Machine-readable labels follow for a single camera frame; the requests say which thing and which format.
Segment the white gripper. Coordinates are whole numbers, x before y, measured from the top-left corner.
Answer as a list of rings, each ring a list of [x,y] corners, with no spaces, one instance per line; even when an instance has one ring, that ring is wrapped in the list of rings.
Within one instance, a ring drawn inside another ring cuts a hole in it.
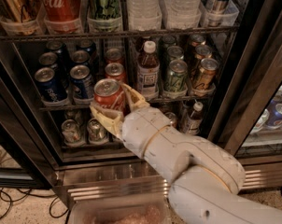
[[[134,88],[125,83],[120,85],[132,113],[124,118],[122,112],[103,108],[94,101],[90,104],[90,110],[108,132],[122,138],[125,147],[142,158],[150,139],[169,126],[170,119],[160,109],[149,106],[145,97]]]

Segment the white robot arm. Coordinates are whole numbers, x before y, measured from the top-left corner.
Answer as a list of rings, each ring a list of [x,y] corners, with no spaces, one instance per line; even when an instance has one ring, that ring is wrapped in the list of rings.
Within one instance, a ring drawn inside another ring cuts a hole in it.
[[[91,102],[93,116],[170,185],[170,206],[187,224],[282,224],[282,210],[239,195],[242,164],[200,136],[180,133],[161,110],[122,86],[130,113]]]

